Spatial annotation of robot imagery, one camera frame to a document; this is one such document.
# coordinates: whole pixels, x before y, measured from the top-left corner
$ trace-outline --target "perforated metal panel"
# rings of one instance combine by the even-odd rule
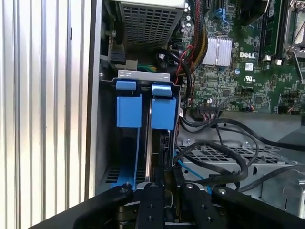
[[[183,9],[120,3],[128,48],[153,50],[164,46]]]
[[[243,159],[249,161],[253,158],[255,154],[255,148],[241,148],[241,147],[229,147],[231,150],[238,153]],[[289,160],[288,158],[282,157],[277,154],[279,151],[278,148],[267,147],[259,149],[259,156],[255,160],[256,163],[260,164],[277,164],[277,165],[290,165],[295,164],[294,161]],[[214,150],[207,146],[198,147],[193,150],[193,153],[189,155],[190,157],[203,162],[211,163],[235,163],[233,159],[229,156],[224,155],[217,150]]]

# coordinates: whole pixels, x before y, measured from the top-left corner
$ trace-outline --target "red wire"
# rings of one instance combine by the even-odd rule
[[[178,83],[178,80],[179,80],[179,77],[178,77],[178,76],[179,76],[179,73],[180,73],[180,71],[181,71],[181,61],[183,60],[183,57],[187,54],[187,51],[188,51],[189,49],[191,50],[191,59],[193,58],[193,51],[192,51],[193,46],[189,44],[189,45],[186,47],[185,51],[182,53],[181,57],[180,57],[180,61],[179,61],[179,65],[178,65],[178,70],[177,70],[177,73],[176,73],[177,79],[176,79],[175,84],[177,84],[177,83]]]

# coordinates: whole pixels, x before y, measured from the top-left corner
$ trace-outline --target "silver heatsink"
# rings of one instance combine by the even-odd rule
[[[209,45],[203,60],[205,65],[227,67],[231,64],[232,39],[228,37],[209,37]]]
[[[115,0],[125,24],[127,47],[153,50],[169,40],[185,7],[185,0]]]

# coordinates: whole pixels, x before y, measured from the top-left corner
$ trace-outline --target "black cable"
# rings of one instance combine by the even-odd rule
[[[177,143],[177,138],[175,139],[175,144],[176,144],[178,151],[181,152],[182,149],[180,148],[180,146]],[[193,162],[195,165],[198,165],[202,168],[209,169],[209,170],[219,173],[221,175],[233,175],[233,173],[231,173],[229,170],[226,170],[225,168],[222,168],[220,166],[198,161],[188,155],[185,155],[185,158],[188,159],[190,162]],[[236,190],[238,190],[240,188],[240,182],[235,183],[235,186],[236,186]]]
[[[224,101],[221,102],[221,104],[219,105],[218,109],[217,109],[217,112],[216,112],[216,116],[215,116],[215,119],[219,118],[220,117],[220,114],[225,106],[225,104],[232,100],[232,99],[239,99],[239,100],[242,100],[244,101],[245,103],[248,104],[248,106],[252,107],[252,105],[247,101],[245,100],[244,98],[241,98],[239,96],[231,96],[227,99],[225,99]],[[185,118],[182,119],[182,121],[189,127],[193,127],[193,128],[199,128],[199,127],[204,127],[204,125],[206,125],[208,122],[207,121],[203,121],[203,122],[190,122],[190,121],[187,121]],[[189,133],[193,133],[193,134],[198,134],[198,133],[201,133],[202,131],[200,130],[197,130],[197,131],[188,131]]]
[[[229,119],[229,118],[216,119],[216,120],[211,121],[210,123],[206,124],[205,126],[201,127],[199,130],[192,131],[192,132],[190,131],[190,133],[192,133],[192,134],[202,133],[204,130],[206,130],[216,124],[219,124],[219,123],[227,123],[227,124],[236,125],[266,145],[305,152],[305,146],[295,145],[295,144],[290,144],[290,143],[273,142],[273,141],[267,140],[267,139],[263,138],[262,136],[260,136],[258,133],[254,132],[252,129],[250,129],[246,125],[244,125],[236,120]]]
[[[223,145],[224,145],[224,143],[223,143],[223,138],[222,138],[221,135],[220,135],[220,131],[219,131],[219,126],[218,126],[218,124],[216,125],[216,131],[217,131],[217,135],[218,135],[220,144],[223,146]]]
[[[249,161],[249,163],[247,164],[247,167],[250,167],[250,165],[252,165],[252,164],[255,162],[255,160],[257,159],[258,154],[259,154],[259,145],[258,145],[258,142],[256,141],[256,139],[255,139],[254,137],[252,137],[251,135],[249,135],[249,134],[247,134],[247,133],[245,133],[245,132],[242,132],[242,131],[232,130],[232,129],[223,128],[223,127],[219,127],[218,129],[219,129],[219,130],[223,130],[223,131],[235,132],[235,133],[238,133],[238,134],[241,134],[241,135],[245,135],[245,136],[247,136],[248,138],[250,138],[252,141],[254,141],[255,146],[256,146],[255,154],[254,154],[254,156],[251,158],[251,160]]]
[[[241,187],[239,189],[239,191],[246,192],[246,191],[252,190],[252,189],[256,188],[257,186],[263,184],[265,181],[272,179],[281,173],[284,173],[284,172],[287,172],[287,171],[290,171],[293,169],[298,170],[299,172],[305,172],[305,165],[287,166],[287,167],[279,168],[277,170],[272,171],[271,173],[268,173],[267,175],[263,176],[262,178],[252,182],[251,184]]]
[[[186,75],[186,92],[185,92],[185,99],[191,98],[191,91],[192,91],[192,76],[191,76],[191,71],[190,68],[186,65],[184,61],[180,61],[179,57],[176,56],[174,53],[170,52],[169,50],[166,49],[157,49],[156,50],[157,55],[158,54],[163,54],[165,56],[168,56],[172,58],[174,61],[177,63],[180,63],[181,68],[184,70],[185,75]]]
[[[196,147],[198,146],[202,146],[202,145],[207,145],[208,147],[215,149],[221,153],[224,153],[228,156],[230,156],[232,159],[234,159],[237,164],[240,166],[241,171],[239,172],[239,174],[231,174],[231,175],[221,175],[221,176],[215,176],[215,177],[210,177],[204,180],[197,180],[197,181],[192,181],[194,183],[198,183],[201,184],[203,186],[213,186],[213,185],[217,185],[217,184],[231,184],[231,183],[238,183],[242,180],[245,180],[248,177],[248,168],[247,165],[245,163],[245,160],[243,160],[240,155],[238,155],[237,153],[235,153],[233,150],[226,148],[222,145],[216,144],[216,143],[212,143],[209,141],[198,141],[195,142],[193,144],[191,144],[190,146],[188,146],[187,148],[185,148],[183,151],[181,151],[177,156],[175,156],[174,158],[174,163],[177,163],[178,160],[181,159],[181,157],[187,155],[188,153],[190,153],[192,150],[194,150]]]

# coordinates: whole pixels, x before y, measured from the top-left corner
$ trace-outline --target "blue cable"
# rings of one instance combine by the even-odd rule
[[[195,172],[194,170],[190,169],[188,166],[186,166],[181,160],[178,161],[178,163],[183,167],[185,168],[187,171],[189,171],[190,173],[193,173],[195,176],[197,176],[199,179],[201,180],[204,180],[204,177],[201,176],[199,173]],[[208,193],[211,194],[212,193],[212,189],[207,186],[206,187],[208,189]]]

